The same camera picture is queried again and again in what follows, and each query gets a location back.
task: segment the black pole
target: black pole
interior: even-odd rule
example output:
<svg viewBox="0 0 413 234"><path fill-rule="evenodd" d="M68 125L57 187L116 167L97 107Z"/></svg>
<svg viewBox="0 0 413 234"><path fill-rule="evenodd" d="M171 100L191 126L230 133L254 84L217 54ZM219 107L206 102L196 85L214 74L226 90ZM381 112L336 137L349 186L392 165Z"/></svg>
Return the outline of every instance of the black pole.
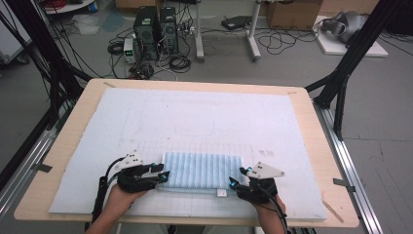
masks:
<svg viewBox="0 0 413 234"><path fill-rule="evenodd" d="M341 130L346 89L350 76L380 36L387 23L406 1L411 0L380 0L337 68L327 77L306 87L306 90L311 92L324 86L319 96L314 98L314 103L321 108L329 108L330 103L338 95L334 116L334 132L340 140L343 140Z"/></svg>
<svg viewBox="0 0 413 234"><path fill-rule="evenodd" d="M6 0L6 2L30 36L32 43L38 48L39 53L53 68L54 72L52 73L55 75L51 79L55 79L54 83L57 85L51 86L51 89L58 89L58 86L61 85L64 88L66 98L78 98L83 91L75 77L75 73L79 74L79 72L77 70L74 72L72 66L67 65L63 54L32 2L30 0ZM90 77L84 72L82 73L81 78Z"/></svg>
<svg viewBox="0 0 413 234"><path fill-rule="evenodd" d="M24 141L24 143L20 146L16 154L13 158L7 163L4 167L3 171L0 173L0 191L6 186L9 182L10 178L13 176L15 171L18 169L21 161L27 156L28 152L30 152L31 147L39 138L39 136L43 133L49 123L50 115L52 114L51 108L46 111L45 115L42 119L37 123L36 127L31 131L30 135Z"/></svg>

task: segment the wheel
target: wheel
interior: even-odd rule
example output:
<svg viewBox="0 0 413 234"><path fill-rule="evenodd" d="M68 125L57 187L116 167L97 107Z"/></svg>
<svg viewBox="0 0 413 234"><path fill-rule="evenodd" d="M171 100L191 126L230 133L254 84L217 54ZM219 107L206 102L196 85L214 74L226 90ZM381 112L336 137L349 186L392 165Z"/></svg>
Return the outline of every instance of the wheel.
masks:
<svg viewBox="0 0 413 234"><path fill-rule="evenodd" d="M258 61L259 59L261 59L260 56L255 56L254 58L252 58L252 61L253 61L253 62L256 62L256 61Z"/></svg>
<svg viewBox="0 0 413 234"><path fill-rule="evenodd" d="M16 61L18 61L21 64L28 64L28 59L27 57L24 55L24 53L19 54L16 57Z"/></svg>

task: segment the cardboard box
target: cardboard box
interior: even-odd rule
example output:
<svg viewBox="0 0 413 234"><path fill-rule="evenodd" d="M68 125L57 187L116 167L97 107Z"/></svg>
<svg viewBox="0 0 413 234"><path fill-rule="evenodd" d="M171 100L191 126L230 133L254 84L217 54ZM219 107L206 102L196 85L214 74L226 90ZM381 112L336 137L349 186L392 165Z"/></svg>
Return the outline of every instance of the cardboard box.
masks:
<svg viewBox="0 0 413 234"><path fill-rule="evenodd" d="M349 11L371 14L378 2L379 0L324 0L319 15L333 17L340 12Z"/></svg>
<svg viewBox="0 0 413 234"><path fill-rule="evenodd" d="M161 0L115 0L116 8L119 9L138 9L141 6L161 7Z"/></svg>
<svg viewBox="0 0 413 234"><path fill-rule="evenodd" d="M273 2L267 11L267 23L274 29L312 30L322 0L296 0L291 4Z"/></svg>
<svg viewBox="0 0 413 234"><path fill-rule="evenodd" d="M268 6L270 6L269 2L262 2L261 7L259 8L258 16L267 16Z"/></svg>

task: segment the table leg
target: table leg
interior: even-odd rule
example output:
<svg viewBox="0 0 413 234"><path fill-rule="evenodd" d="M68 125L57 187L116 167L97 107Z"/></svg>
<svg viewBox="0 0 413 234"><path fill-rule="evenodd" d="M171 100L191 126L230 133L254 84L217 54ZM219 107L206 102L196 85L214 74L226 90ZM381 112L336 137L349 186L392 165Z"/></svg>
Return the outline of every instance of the table leg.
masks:
<svg viewBox="0 0 413 234"><path fill-rule="evenodd" d="M256 0L253 13L252 13L251 29L246 31L246 38L248 39L249 46L251 47L251 50L252 50L253 61L257 61L258 59L261 58L261 54L259 53L257 43L255 42L255 38L254 38L255 26L257 24L258 13L259 13L260 7L261 7L261 0Z"/></svg>
<svg viewBox="0 0 413 234"><path fill-rule="evenodd" d="M195 45L197 47L197 59L200 62L204 62L204 47L203 47L203 37L201 35L201 14L200 14L201 0L197 1L197 22L196 22L196 35L195 35Z"/></svg>

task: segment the white foam board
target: white foam board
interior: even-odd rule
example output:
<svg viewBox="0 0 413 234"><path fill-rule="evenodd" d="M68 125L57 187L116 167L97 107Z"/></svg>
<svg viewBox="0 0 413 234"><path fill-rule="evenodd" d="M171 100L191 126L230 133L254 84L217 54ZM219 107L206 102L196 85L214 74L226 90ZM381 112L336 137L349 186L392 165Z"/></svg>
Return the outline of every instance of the white foam board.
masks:
<svg viewBox="0 0 413 234"><path fill-rule="evenodd" d="M50 212L90 214L99 177L111 162L135 149L145 164L161 163L165 152L196 152L239 155L246 167L260 161L273 165L285 172L276 183L288 218L326 219L288 96L117 88L103 94ZM255 217L256 213L235 195L218 198L156 189L133 203L129 215Z"/></svg>

